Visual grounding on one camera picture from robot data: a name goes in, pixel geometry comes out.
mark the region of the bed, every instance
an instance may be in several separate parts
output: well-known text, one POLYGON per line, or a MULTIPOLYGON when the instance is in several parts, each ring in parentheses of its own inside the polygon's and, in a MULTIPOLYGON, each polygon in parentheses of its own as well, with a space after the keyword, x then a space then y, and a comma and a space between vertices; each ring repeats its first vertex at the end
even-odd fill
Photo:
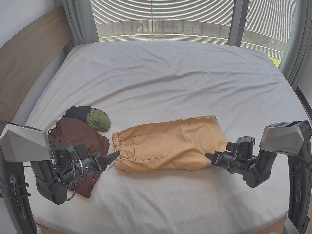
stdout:
MULTIPOLYGON (((262 52, 184 41, 79 45, 42 93, 26 125, 47 131, 71 106, 107 113, 111 134, 139 124, 215 115, 226 139, 255 137, 265 126, 308 120, 296 94, 262 52)), ((29 201, 37 223, 64 234, 270 233, 283 230, 289 201, 286 155, 268 181, 249 188, 217 167, 195 171, 101 174, 90 198, 63 205, 43 198, 30 169, 29 201)))

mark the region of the gray curtain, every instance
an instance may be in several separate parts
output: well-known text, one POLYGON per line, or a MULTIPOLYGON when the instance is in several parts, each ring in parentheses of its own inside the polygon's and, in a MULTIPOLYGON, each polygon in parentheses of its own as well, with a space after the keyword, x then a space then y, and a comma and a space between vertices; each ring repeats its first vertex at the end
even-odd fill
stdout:
POLYGON ((291 34, 279 70, 293 89, 306 66, 312 44, 312 0, 296 0, 291 34))
POLYGON ((90 0, 53 0, 54 6, 63 5, 73 46, 99 41, 90 0))

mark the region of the wooden headboard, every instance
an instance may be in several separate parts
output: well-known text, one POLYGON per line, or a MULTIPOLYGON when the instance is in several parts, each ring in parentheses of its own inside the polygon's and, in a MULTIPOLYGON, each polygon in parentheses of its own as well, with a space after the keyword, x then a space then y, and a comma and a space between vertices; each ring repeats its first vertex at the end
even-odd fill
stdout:
POLYGON ((29 89, 71 39, 60 6, 33 21, 0 48, 0 119, 12 122, 29 89))

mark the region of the khaki shorts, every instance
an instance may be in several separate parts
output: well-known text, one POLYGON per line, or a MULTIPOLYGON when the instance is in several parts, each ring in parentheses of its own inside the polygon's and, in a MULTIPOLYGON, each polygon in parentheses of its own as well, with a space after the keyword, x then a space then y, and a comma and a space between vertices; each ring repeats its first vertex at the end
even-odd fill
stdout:
POLYGON ((224 152, 225 139, 213 115, 150 123, 113 133, 118 170, 196 170, 211 165, 205 153, 224 152))

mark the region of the folded black clothing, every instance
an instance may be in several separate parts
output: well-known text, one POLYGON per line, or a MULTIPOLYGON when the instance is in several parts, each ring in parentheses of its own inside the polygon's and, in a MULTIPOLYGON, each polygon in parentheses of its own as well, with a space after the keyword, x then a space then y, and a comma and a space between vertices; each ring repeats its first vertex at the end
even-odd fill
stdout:
POLYGON ((87 123, 87 115, 90 112, 90 106, 79 106, 79 107, 71 107, 66 110, 66 113, 63 115, 63 118, 76 118, 84 123, 87 123))

